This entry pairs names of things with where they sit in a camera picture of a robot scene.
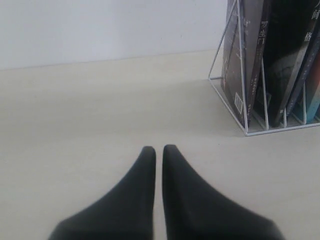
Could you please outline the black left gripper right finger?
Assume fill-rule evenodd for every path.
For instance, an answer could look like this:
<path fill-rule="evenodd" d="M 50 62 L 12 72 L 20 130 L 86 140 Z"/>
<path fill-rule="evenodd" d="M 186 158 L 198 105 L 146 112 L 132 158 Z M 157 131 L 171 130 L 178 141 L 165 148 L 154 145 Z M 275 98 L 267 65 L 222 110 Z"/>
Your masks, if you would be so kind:
<path fill-rule="evenodd" d="M 178 147 L 162 156 L 162 199 L 169 240 L 273 240 L 274 223 L 208 184 Z"/>

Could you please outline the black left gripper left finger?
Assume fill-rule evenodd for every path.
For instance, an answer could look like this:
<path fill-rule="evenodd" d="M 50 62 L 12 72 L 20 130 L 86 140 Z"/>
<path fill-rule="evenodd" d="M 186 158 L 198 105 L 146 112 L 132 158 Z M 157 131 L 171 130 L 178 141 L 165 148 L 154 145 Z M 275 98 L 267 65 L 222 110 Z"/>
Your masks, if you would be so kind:
<path fill-rule="evenodd" d="M 144 146 L 126 175 L 102 198 L 62 220 L 51 240 L 152 240 L 156 151 Z"/>

